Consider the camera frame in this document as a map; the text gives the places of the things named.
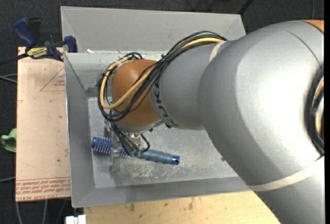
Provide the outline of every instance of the cable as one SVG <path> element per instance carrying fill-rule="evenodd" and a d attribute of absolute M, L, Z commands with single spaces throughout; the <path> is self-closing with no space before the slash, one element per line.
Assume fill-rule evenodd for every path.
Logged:
<path fill-rule="evenodd" d="M 17 218 L 19 219 L 19 223 L 23 224 L 18 203 L 16 203 L 16 213 L 17 213 Z"/>
<path fill-rule="evenodd" d="M 48 205 L 48 200 L 45 201 L 45 208 L 43 210 L 42 224 L 46 223 L 47 205 Z"/>
<path fill-rule="evenodd" d="M 6 59 L 6 60 L 0 62 L 0 66 L 5 65 L 5 64 L 8 64 L 8 63 L 11 63 L 13 61 L 20 60 L 20 59 L 25 58 L 25 57 L 28 57 L 28 56 L 29 55 L 27 55 L 27 54 L 22 54 L 22 55 L 13 57 L 13 58 Z"/>
<path fill-rule="evenodd" d="M 320 155 L 324 156 L 324 139 L 322 134 L 318 132 L 316 126 L 316 115 L 315 110 L 317 110 L 320 99 L 323 97 L 324 92 L 324 66 L 317 73 L 309 92 L 306 103 L 306 125 L 312 142 L 314 143 L 316 149 Z"/>
<path fill-rule="evenodd" d="M 314 19 L 314 12 L 315 12 L 315 0 L 311 0 L 311 19 Z"/>
<path fill-rule="evenodd" d="M 185 44 L 184 46 L 182 46 L 182 48 L 185 48 L 189 45 L 194 45 L 194 44 L 198 44 L 198 43 L 203 43 L 203 42 L 209 42 L 209 43 L 216 43 L 216 42 L 219 42 L 219 39 L 216 39 L 216 38 L 201 38 L 201 39 L 198 39 L 198 40 L 194 40 L 194 41 L 191 41 L 190 43 L 187 43 Z M 112 110 L 116 107 L 118 107 L 120 104 L 122 104 L 149 76 L 149 74 L 151 73 L 152 70 L 148 70 L 141 78 L 140 80 L 138 80 L 120 99 L 118 99 L 115 103 L 113 103 L 112 105 L 106 105 L 104 103 L 104 89 L 105 89 L 105 84 L 106 84 L 106 81 L 108 80 L 109 78 L 109 73 L 115 68 L 117 67 L 120 63 L 126 61 L 128 59 L 127 56 L 125 56 L 123 59 L 115 62 L 114 64 L 112 64 L 106 74 L 104 75 L 103 77 L 103 80 L 102 80 L 102 84 L 101 84 L 101 90 L 100 90 L 100 100 L 101 100 L 101 106 L 104 108 L 104 109 L 107 109 L 107 110 Z"/>
<path fill-rule="evenodd" d="M 13 79 L 7 78 L 7 77 L 5 77 L 5 76 L 0 76 L 0 79 L 1 79 L 1 80 L 4 80 L 4 81 L 8 81 L 8 82 L 12 82 L 12 83 L 17 84 L 17 81 L 16 81 L 16 80 L 13 80 Z"/>
<path fill-rule="evenodd" d="M 113 113 L 113 112 L 106 112 L 101 104 L 101 96 L 104 95 L 104 93 L 101 93 L 104 90 L 103 84 L 105 84 L 105 79 L 109 78 L 109 75 L 107 75 L 108 71 L 103 75 L 103 77 L 98 81 L 97 83 L 97 88 L 99 91 L 98 94 L 98 107 L 103 115 L 103 117 L 110 121 L 110 122 L 117 122 L 121 119 L 123 119 L 132 109 L 133 104 L 140 99 L 140 97 L 143 95 L 144 91 L 148 89 L 151 85 L 153 85 L 156 81 L 156 78 L 159 78 L 161 73 L 164 71 L 164 69 L 167 67 L 169 63 L 171 63 L 177 56 L 181 55 L 185 51 L 193 48 L 196 45 L 199 44 L 204 44 L 204 43 L 218 43 L 218 42 L 223 42 L 226 41 L 226 39 L 214 32 L 209 32 L 209 31 L 200 31 L 197 33 L 194 33 L 180 41 L 178 41 L 169 51 L 166 55 L 162 55 L 162 58 L 155 63 L 155 66 L 148 71 L 148 75 L 144 74 L 141 79 L 136 82 L 132 88 L 136 88 L 136 91 L 130 101 L 130 103 L 121 111 Z"/>
<path fill-rule="evenodd" d="M 68 200 L 65 200 L 64 201 L 64 203 L 63 203 L 63 205 L 62 205 L 62 207 L 61 207 L 61 210 L 60 210 L 60 212 L 58 213 L 58 217 L 57 217 L 57 219 L 56 219 L 56 222 L 55 222 L 55 224 L 58 224 L 59 223 L 59 221 L 60 221 L 60 219 L 61 219 L 61 214 L 62 214 L 62 212 L 63 212 L 63 210 L 64 210 L 64 207 L 65 207 L 65 205 L 66 205 L 66 203 L 68 202 Z"/>
<path fill-rule="evenodd" d="M 9 77 L 15 77 L 15 76 L 17 76 L 16 73 L 8 74 L 8 75 L 5 75 L 5 76 L 3 76 L 3 77 L 5 77 L 5 78 L 9 78 Z"/>
<path fill-rule="evenodd" d="M 165 4 L 165 2 L 166 2 L 167 0 L 162 0 L 162 2 L 161 2 L 161 9 L 163 10 L 163 11 L 165 11 L 165 9 L 164 9 L 164 4 Z M 197 10 L 189 3 L 189 1 L 188 0 L 183 0 L 183 1 L 185 1 L 185 3 L 186 4 L 188 4 L 189 6 L 190 6 L 190 10 L 191 11 L 193 11 L 193 12 L 196 12 Z"/>
<path fill-rule="evenodd" d="M 144 150 L 142 150 L 141 152 L 146 152 L 146 151 L 148 151 L 149 148 L 150 148 L 150 143 L 149 143 L 148 140 L 144 137 L 143 134 L 141 134 L 141 137 L 143 138 L 143 140 L 144 140 L 145 143 L 147 144 L 147 147 L 146 147 Z"/>
<path fill-rule="evenodd" d="M 133 141 L 127 137 L 118 127 L 115 123 L 110 123 L 111 127 L 113 128 L 113 131 L 115 133 L 115 135 L 118 137 L 118 139 L 120 140 L 125 152 L 133 157 L 135 155 L 139 155 L 140 153 L 140 148 L 133 143 Z"/>
<path fill-rule="evenodd" d="M 7 182 L 7 181 L 10 181 L 10 180 L 13 180 L 13 179 L 16 179 L 16 177 L 8 177 L 8 178 L 1 179 L 0 183 Z"/>

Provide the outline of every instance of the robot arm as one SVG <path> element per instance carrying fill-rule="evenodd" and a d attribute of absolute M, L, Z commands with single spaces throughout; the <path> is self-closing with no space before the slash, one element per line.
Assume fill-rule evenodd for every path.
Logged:
<path fill-rule="evenodd" d="M 199 33 L 158 62 L 129 55 L 113 74 L 114 105 L 100 109 L 131 133 L 159 120 L 205 129 L 281 223 L 325 223 L 323 25 L 285 22 L 234 41 Z"/>

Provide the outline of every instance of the black cable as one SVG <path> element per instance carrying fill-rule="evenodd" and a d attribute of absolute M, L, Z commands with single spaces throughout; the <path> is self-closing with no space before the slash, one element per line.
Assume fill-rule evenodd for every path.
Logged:
<path fill-rule="evenodd" d="M 116 133 L 116 136 L 119 138 L 119 140 L 122 140 L 126 143 L 127 146 L 131 145 L 131 147 L 133 149 L 131 149 L 132 151 L 134 151 L 134 149 L 139 152 L 140 151 L 140 148 L 135 144 L 133 143 L 133 141 L 127 137 L 117 126 L 115 123 L 112 123 L 111 124 L 112 128 L 114 129 L 114 132 Z"/>
<path fill-rule="evenodd" d="M 16 81 L 16 80 L 13 80 L 13 79 L 7 78 L 7 77 L 5 77 L 5 76 L 0 76 L 0 80 L 4 80 L 4 81 L 8 81 L 8 82 L 11 82 L 11 83 L 15 83 L 15 84 L 17 84 L 17 81 Z"/>
<path fill-rule="evenodd" d="M 149 148 L 150 148 L 150 143 L 149 143 L 148 140 L 144 137 L 143 134 L 141 134 L 141 137 L 143 138 L 143 140 L 144 140 L 145 143 L 147 144 L 147 147 L 146 147 L 144 150 L 142 150 L 141 152 L 146 152 L 146 151 L 148 151 Z"/>
<path fill-rule="evenodd" d="M 21 218 L 21 213 L 20 213 L 20 207 L 19 204 L 16 202 L 16 213 L 17 213 L 17 218 L 19 220 L 20 224 L 23 224 L 22 218 Z"/>
<path fill-rule="evenodd" d="M 14 180 L 14 179 L 16 179 L 16 177 L 8 177 L 8 178 L 0 179 L 0 183 L 7 182 L 10 180 Z"/>
<path fill-rule="evenodd" d="M 166 2 L 167 0 L 162 0 L 162 2 L 161 2 L 161 4 L 160 4 L 160 6 L 161 6 L 161 9 L 163 10 L 163 11 L 166 11 L 166 10 L 168 10 L 168 9 L 164 9 L 164 4 L 165 4 L 165 2 Z M 189 11 L 192 11 L 192 12 L 196 12 L 197 10 L 193 7 L 193 5 L 188 1 L 188 0 L 183 0 L 186 4 L 188 4 L 189 6 L 190 6 L 190 10 Z"/>
<path fill-rule="evenodd" d="M 60 209 L 60 212 L 58 213 L 58 216 L 57 216 L 57 219 L 56 219 L 55 224 L 58 224 L 59 223 L 59 221 L 60 221 L 60 219 L 62 217 L 61 214 L 62 214 L 62 212 L 64 210 L 64 207 L 65 207 L 66 203 L 67 203 L 67 200 L 64 201 L 64 203 L 63 203 L 63 205 L 62 205 L 62 207 Z"/>
<path fill-rule="evenodd" d="M 322 113 L 321 122 L 322 122 L 322 125 L 321 125 L 321 138 L 324 141 L 324 111 Z"/>
<path fill-rule="evenodd" d="M 115 135 L 118 137 L 120 143 L 122 144 L 125 152 L 130 156 L 131 152 L 134 152 L 134 150 L 129 146 L 129 144 L 121 137 L 121 134 L 119 133 L 119 129 L 116 127 L 114 123 L 111 123 L 111 127 L 113 128 L 113 131 Z"/>
<path fill-rule="evenodd" d="M 4 75 L 3 77 L 5 77 L 5 78 L 9 78 L 9 77 L 17 77 L 17 74 L 16 74 L 16 73 L 8 74 L 8 75 Z"/>
<path fill-rule="evenodd" d="M 315 1 L 311 0 L 311 19 L 314 19 L 314 12 L 315 12 Z"/>
<path fill-rule="evenodd" d="M 104 109 L 101 106 L 101 101 L 100 101 L 100 94 L 98 97 L 98 106 L 100 108 L 101 113 L 103 114 L 103 116 L 105 117 L 106 120 L 111 121 L 111 122 L 116 122 L 121 120 L 122 118 L 124 118 L 131 110 L 133 104 L 140 98 L 140 96 L 143 94 L 143 92 L 152 84 L 155 82 L 155 78 L 158 77 L 162 71 L 164 70 L 164 68 L 171 62 L 174 60 L 175 57 L 177 57 L 178 55 L 180 55 L 181 53 L 185 52 L 188 49 L 191 49 L 191 46 L 186 47 L 184 49 L 181 49 L 179 51 L 179 53 L 177 53 L 177 51 L 184 46 L 185 44 L 189 43 L 190 41 L 193 40 L 197 40 L 200 38 L 205 38 L 205 37 L 214 37 L 214 38 L 218 38 L 221 40 L 226 41 L 226 39 L 214 32 L 209 32 L 209 31 L 200 31 L 197 33 L 194 33 L 182 40 L 180 40 L 179 42 L 177 42 L 170 50 L 169 52 L 162 58 L 160 59 L 157 64 L 155 64 L 154 68 L 151 70 L 148 78 L 142 83 L 142 85 L 137 89 L 137 92 L 134 94 L 133 98 L 131 99 L 131 102 L 129 103 L 129 105 L 123 109 L 120 112 L 117 113 L 107 113 L 104 111 Z M 98 89 L 100 91 L 100 84 L 101 84 L 102 80 L 100 80 L 97 84 L 98 84 Z"/>
<path fill-rule="evenodd" d="M 136 82 L 138 82 L 141 78 L 142 78 L 142 76 L 151 68 L 151 67 L 154 67 L 155 66 L 155 64 L 157 64 L 157 62 L 156 63 L 154 63 L 154 64 L 152 64 L 152 65 L 150 65 L 150 66 L 148 66 L 148 67 L 146 67 L 142 72 L 141 72 L 141 74 L 138 76 L 138 78 L 135 80 L 135 82 L 133 83 L 133 85 L 135 85 L 135 83 Z"/>
<path fill-rule="evenodd" d="M 315 101 L 315 93 L 319 86 L 320 80 L 324 77 L 324 66 L 321 68 L 321 70 L 317 73 L 315 79 L 313 80 L 313 83 L 310 88 L 310 92 L 307 97 L 306 102 L 306 110 L 305 110 L 305 118 L 306 118 L 306 126 L 307 130 L 309 132 L 309 136 L 314 143 L 316 149 L 320 153 L 320 155 L 324 156 L 324 137 L 319 134 L 316 124 L 315 124 L 315 108 L 318 104 L 317 101 Z"/>
<path fill-rule="evenodd" d="M 43 217 L 42 217 L 42 224 L 46 223 L 47 206 L 48 206 L 48 200 L 45 201 L 45 207 L 43 210 Z"/>
<path fill-rule="evenodd" d="M 108 105 L 111 105 L 111 103 L 109 102 L 109 98 L 108 98 L 108 80 L 105 82 L 105 98 L 107 100 Z"/>
<path fill-rule="evenodd" d="M 28 55 L 27 54 L 22 54 L 22 55 L 13 57 L 13 58 L 6 59 L 6 60 L 0 62 L 0 66 L 11 63 L 13 61 L 20 60 L 20 59 L 25 58 L 25 57 L 28 57 Z"/>
<path fill-rule="evenodd" d="M 149 89 L 148 89 L 147 93 L 146 93 L 146 94 L 143 96 L 143 98 L 140 100 L 139 104 L 138 104 L 134 109 L 130 110 L 129 112 L 134 112 L 138 107 L 140 107 L 140 105 L 142 104 L 142 102 L 144 101 L 144 99 L 148 96 L 148 94 L 149 94 L 151 88 L 152 88 L 152 85 L 149 86 Z"/>

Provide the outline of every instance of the wooden board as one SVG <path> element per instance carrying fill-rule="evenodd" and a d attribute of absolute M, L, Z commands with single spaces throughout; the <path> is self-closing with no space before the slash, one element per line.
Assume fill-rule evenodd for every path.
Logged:
<path fill-rule="evenodd" d="M 279 224 L 253 192 L 84 208 L 88 224 Z"/>
<path fill-rule="evenodd" d="M 62 62 L 18 61 L 16 147 L 17 202 L 70 196 Z"/>

